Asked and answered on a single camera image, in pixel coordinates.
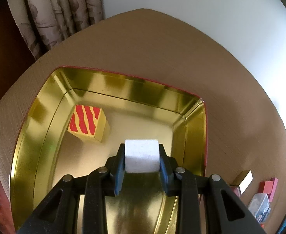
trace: patterned curtain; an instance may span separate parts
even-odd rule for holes
[[[36,59],[74,33],[102,20],[101,0],[8,0],[8,4]]]

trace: gold tin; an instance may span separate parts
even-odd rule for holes
[[[103,108],[110,131],[101,144],[82,142],[67,132],[76,104]],[[17,139],[10,180],[15,228],[63,175],[89,174],[115,155],[124,139],[158,139],[180,166],[204,175],[204,102],[140,78],[85,68],[56,69],[36,96]],[[121,194],[106,198],[108,233],[175,233],[177,205],[177,198],[161,191],[157,174],[126,174]]]

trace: triangular cutout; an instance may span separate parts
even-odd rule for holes
[[[39,214],[39,219],[45,220],[48,222],[54,222],[56,218],[56,214],[58,212],[58,206],[61,201],[62,191],[58,191],[53,198],[49,201],[47,206],[42,210]]]
[[[245,217],[244,212],[233,200],[233,198],[229,196],[225,190],[222,190],[221,194],[226,210],[227,219],[231,222],[237,219],[244,218]]]

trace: table top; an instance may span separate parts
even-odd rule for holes
[[[60,66],[113,71],[170,85],[203,98],[208,117],[206,175],[231,183],[251,169],[241,199],[260,181],[279,179],[265,224],[275,233],[286,213],[286,130],[247,69],[192,26],[160,12],[119,14],[76,33],[35,62],[0,101],[0,179],[9,196],[12,157],[24,118],[47,77]]]

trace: metal screw head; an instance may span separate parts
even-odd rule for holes
[[[219,180],[221,179],[220,175],[218,175],[218,174],[213,174],[213,175],[211,176],[211,178],[212,178],[214,181],[219,181]]]
[[[71,180],[72,180],[72,175],[66,174],[66,175],[63,176],[63,181],[69,182]]]
[[[185,169],[184,169],[183,167],[177,167],[177,168],[175,169],[175,171],[176,171],[177,173],[184,173],[184,172],[185,172]]]
[[[105,166],[98,168],[99,173],[106,173],[108,170]]]

